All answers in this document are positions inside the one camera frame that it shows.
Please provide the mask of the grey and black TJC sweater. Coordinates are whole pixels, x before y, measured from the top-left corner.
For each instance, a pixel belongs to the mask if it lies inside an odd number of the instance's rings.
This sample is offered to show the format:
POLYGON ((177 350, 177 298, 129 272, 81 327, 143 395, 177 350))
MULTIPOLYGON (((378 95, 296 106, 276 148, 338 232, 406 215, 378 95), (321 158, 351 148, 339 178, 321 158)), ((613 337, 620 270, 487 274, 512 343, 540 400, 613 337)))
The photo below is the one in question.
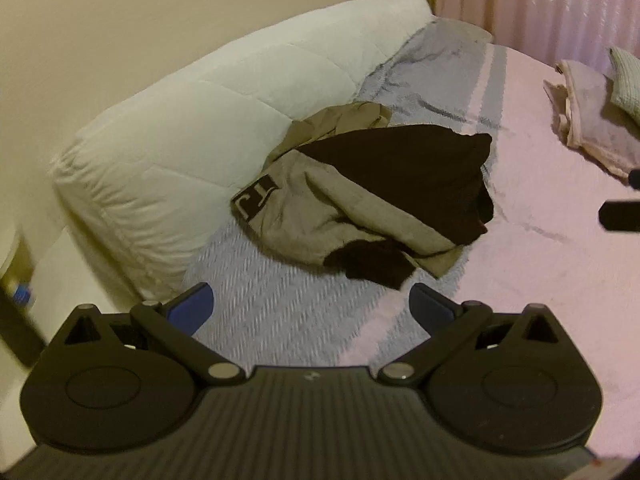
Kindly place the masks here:
POLYGON ((494 216, 483 174, 492 139, 391 119, 355 102, 292 122, 233 212, 292 263, 393 289, 417 268, 440 278, 494 216))

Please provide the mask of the white bedside table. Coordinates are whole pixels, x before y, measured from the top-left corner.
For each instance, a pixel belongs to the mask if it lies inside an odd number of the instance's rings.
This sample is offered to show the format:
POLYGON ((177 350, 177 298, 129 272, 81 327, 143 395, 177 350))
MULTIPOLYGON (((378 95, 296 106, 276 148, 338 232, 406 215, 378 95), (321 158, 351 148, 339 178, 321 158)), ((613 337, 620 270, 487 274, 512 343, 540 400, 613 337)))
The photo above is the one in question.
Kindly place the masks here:
MULTIPOLYGON (((103 312, 119 305, 99 283, 69 230, 64 230, 35 267, 32 277, 35 301, 29 310, 38 330, 51 339, 66 316, 78 304, 96 304, 103 312)), ((26 368, 6 346, 1 347, 1 468, 15 464, 31 448, 20 410, 20 392, 26 368)))

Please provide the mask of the green knitted cushion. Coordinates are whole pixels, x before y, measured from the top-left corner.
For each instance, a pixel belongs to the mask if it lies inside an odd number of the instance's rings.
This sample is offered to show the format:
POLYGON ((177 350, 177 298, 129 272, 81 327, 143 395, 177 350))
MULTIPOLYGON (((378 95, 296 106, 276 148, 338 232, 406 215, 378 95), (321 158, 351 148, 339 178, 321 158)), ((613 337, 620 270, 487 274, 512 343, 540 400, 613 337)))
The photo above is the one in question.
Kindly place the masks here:
POLYGON ((614 68, 611 101, 638 124, 640 122, 640 60, 619 47, 610 47, 608 54, 614 68))

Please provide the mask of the white quilted pillow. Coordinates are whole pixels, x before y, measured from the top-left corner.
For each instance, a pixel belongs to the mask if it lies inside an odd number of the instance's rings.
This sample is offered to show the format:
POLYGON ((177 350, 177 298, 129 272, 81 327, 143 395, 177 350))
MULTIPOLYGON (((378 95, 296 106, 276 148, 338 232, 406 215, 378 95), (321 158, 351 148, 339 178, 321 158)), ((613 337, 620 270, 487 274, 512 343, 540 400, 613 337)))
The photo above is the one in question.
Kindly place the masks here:
POLYGON ((355 99, 433 21, 426 0, 350 0, 256 30, 108 110, 51 176, 80 250, 121 306, 180 292, 288 127, 355 99))

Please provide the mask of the blue capped bottle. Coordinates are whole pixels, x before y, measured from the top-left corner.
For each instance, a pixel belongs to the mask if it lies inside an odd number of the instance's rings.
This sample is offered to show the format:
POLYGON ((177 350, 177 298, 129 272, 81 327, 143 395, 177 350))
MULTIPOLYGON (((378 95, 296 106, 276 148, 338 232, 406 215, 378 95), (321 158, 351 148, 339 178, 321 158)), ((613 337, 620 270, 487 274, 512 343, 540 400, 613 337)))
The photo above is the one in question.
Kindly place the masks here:
POLYGON ((8 285, 8 294, 17 307, 28 308, 32 304, 32 289, 27 283, 10 283, 8 285))

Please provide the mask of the pink curtain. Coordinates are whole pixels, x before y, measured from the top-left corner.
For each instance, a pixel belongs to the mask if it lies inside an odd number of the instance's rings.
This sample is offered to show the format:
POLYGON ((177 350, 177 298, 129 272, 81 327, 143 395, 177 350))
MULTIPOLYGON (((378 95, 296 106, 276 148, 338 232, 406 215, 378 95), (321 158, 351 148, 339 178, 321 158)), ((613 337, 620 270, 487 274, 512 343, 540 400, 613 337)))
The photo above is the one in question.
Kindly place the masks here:
POLYGON ((487 30, 496 44, 549 65, 610 69, 608 49, 639 54, 639 0, 427 0, 443 18, 487 30))

